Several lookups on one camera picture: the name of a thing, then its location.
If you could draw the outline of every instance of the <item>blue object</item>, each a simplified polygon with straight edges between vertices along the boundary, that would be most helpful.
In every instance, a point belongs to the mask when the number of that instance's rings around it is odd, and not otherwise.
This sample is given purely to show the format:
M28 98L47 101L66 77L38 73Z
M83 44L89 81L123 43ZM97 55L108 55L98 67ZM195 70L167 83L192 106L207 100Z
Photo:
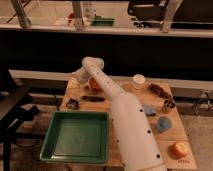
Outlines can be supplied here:
M169 128L171 128L171 126L172 126L171 120L167 117L162 116L158 119L156 128L158 132L163 133Z
M155 116L156 115L156 109L154 106L144 106L144 112L147 116Z

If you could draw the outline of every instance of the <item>orange object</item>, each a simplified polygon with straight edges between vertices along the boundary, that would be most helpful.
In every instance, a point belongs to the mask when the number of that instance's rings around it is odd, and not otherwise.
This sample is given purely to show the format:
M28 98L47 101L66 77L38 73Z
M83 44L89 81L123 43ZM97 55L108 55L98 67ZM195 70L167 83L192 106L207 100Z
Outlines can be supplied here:
M187 145L183 142L174 143L171 146L171 151L178 158L187 156L187 154L189 152Z
M98 85L98 83L95 81L94 78L91 78L89 80L89 85L90 85L90 88L92 90L96 91L96 92L101 92L102 91L101 87Z

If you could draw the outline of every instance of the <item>dark floor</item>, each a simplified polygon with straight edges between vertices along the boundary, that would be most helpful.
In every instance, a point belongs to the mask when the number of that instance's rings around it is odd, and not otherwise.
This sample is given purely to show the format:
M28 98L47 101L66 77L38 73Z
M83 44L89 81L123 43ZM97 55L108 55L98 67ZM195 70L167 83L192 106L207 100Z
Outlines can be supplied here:
M33 122L26 122L21 131L45 134L51 114L55 106L38 105L41 113ZM213 117L185 115L189 107L179 108L181 119L191 143L192 151L197 161L197 171L213 170ZM21 140L12 147L11 171L70 171L66 164L53 164L39 161L39 153L43 140Z

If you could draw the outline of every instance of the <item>red object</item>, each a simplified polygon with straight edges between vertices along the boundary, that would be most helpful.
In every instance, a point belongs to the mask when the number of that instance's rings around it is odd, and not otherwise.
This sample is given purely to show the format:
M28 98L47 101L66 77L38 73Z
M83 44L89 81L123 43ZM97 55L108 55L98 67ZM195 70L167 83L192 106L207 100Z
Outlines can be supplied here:
M90 88L91 88L92 90L95 90L95 91L97 91L97 92L101 92L101 91L102 91L101 87L98 85L98 83L95 81L94 78L91 78L91 79L89 80L89 85L90 85Z
M67 18L68 18L67 25L69 26L71 24L71 22L72 22L72 19L74 18L74 14L70 13Z

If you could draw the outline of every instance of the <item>small block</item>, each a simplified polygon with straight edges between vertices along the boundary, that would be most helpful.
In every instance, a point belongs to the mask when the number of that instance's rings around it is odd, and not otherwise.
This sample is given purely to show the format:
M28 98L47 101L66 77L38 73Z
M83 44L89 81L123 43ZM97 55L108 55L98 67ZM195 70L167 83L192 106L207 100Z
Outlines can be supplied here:
M155 116L156 115L156 109L154 106L144 106L144 112L147 116Z

